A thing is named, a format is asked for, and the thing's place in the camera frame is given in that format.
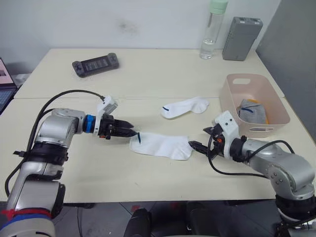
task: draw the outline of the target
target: water bottle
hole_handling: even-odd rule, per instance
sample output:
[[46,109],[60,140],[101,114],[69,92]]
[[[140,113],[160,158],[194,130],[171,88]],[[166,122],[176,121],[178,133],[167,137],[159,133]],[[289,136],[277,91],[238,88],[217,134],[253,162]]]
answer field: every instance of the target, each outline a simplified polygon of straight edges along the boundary
[[227,4],[228,0],[211,0],[210,16],[199,53],[202,59],[210,59],[213,56],[214,45],[219,29],[221,28]]

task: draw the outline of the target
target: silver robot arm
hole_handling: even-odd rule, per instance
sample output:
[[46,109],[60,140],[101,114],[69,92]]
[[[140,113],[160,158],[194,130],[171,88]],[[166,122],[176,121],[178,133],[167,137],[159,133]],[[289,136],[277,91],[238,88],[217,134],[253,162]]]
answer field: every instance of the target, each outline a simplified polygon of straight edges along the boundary
[[54,109],[42,123],[34,145],[26,158],[8,197],[6,214],[9,222],[0,237],[55,237],[51,221],[63,206],[65,186],[59,183],[68,148],[75,134],[83,132],[110,139],[111,136],[136,135],[130,123],[109,115],[117,104],[106,97],[96,116],[82,111]]
[[301,156],[285,152],[280,146],[239,136],[233,116],[223,112],[215,119],[215,126],[204,129],[210,134],[213,149],[196,141],[190,145],[208,154],[210,163],[217,156],[242,162],[263,174],[276,192],[276,205],[290,236],[316,236],[314,168]]

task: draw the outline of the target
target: beige tabletop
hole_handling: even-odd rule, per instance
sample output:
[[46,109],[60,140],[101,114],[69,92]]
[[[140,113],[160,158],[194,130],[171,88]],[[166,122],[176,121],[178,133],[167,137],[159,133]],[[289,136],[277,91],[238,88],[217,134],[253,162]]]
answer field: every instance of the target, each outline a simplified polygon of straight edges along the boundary
[[[79,78],[72,62],[115,52],[120,68]],[[20,88],[15,98],[50,98],[70,89],[87,89],[119,98],[219,97],[228,74],[261,74],[279,97],[284,94],[255,51],[245,61],[227,61],[217,50],[214,58],[200,59],[195,49],[51,49]],[[68,98],[87,97],[70,94]]]
[[[188,135],[207,143],[203,128],[220,114],[219,99],[209,99],[208,109],[200,115],[187,113],[167,120],[159,115],[161,106],[181,99],[118,99],[113,112],[144,132]],[[291,122],[265,141],[282,139],[315,167],[316,146],[297,116],[282,98]],[[32,124],[47,99],[15,99],[0,117],[0,200],[5,201],[4,181],[21,160],[12,155],[24,150]],[[95,114],[97,99],[63,98],[53,108],[71,108]],[[218,157],[214,165],[226,172],[253,172],[251,168]],[[234,177],[216,173],[206,156],[193,152],[188,161],[146,156],[129,149],[128,138],[110,141],[91,134],[75,135],[64,164],[61,182],[66,185],[65,202],[111,202],[156,200],[214,200],[275,198],[269,180],[258,177]]]

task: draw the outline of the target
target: white wall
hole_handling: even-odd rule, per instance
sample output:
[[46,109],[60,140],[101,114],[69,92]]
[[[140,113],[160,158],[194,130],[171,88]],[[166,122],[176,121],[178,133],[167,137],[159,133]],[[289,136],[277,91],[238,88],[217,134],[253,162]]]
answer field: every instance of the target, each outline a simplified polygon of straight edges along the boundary
[[[0,57],[29,72],[50,48],[199,48],[210,0],[0,0]],[[261,18],[257,47],[280,0],[230,0],[217,48],[234,16]]]

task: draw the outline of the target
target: sock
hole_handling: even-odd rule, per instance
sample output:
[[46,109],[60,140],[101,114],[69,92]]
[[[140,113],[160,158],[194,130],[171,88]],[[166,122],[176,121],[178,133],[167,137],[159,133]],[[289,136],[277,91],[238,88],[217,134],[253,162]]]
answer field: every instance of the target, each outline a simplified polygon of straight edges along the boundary
[[194,97],[181,102],[167,104],[161,108],[161,115],[167,119],[171,119],[180,116],[188,111],[192,111],[196,114],[203,113],[209,105],[206,99],[201,97]]
[[129,148],[136,153],[145,155],[187,160],[192,152],[188,141],[187,136],[165,136],[141,132],[139,136],[131,137]]

